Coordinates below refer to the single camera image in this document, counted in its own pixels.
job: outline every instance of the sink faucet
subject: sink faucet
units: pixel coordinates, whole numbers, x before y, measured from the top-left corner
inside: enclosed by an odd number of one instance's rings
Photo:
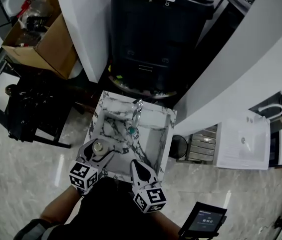
[[[143,100],[141,98],[138,98],[135,101],[133,101],[132,125],[134,128],[137,128],[140,123],[142,107],[143,107]]]

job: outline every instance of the black trash bin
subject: black trash bin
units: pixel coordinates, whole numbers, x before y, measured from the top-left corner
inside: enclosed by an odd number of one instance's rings
[[[112,73],[131,88],[175,91],[214,0],[111,0]]]

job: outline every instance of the black shirt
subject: black shirt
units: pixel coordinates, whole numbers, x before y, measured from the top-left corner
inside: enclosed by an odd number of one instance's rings
[[[131,192],[131,184],[102,178],[83,198],[71,223],[53,225],[34,219],[14,239],[162,239],[159,228],[140,211]]]

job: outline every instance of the white sink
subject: white sink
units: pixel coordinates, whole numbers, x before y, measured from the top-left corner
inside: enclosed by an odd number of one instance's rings
[[[104,91],[95,109],[85,142],[104,139],[114,148],[114,156],[104,175],[131,182],[130,163],[141,160],[151,166],[159,181],[163,180],[172,141],[176,111],[143,102],[137,133],[127,131],[132,126],[132,102],[135,99]]]
[[[218,124],[213,164],[230,169],[267,170],[270,121],[250,110]]]

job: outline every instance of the marble floor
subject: marble floor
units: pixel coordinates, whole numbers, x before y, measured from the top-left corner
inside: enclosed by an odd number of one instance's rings
[[[90,120],[71,111],[60,138],[71,149],[17,142],[0,125],[0,239],[13,239],[69,186],[67,169]],[[218,240],[273,240],[277,233],[272,225],[282,214],[282,169],[229,170],[169,159],[163,187],[163,213],[180,226],[199,201],[228,209]]]

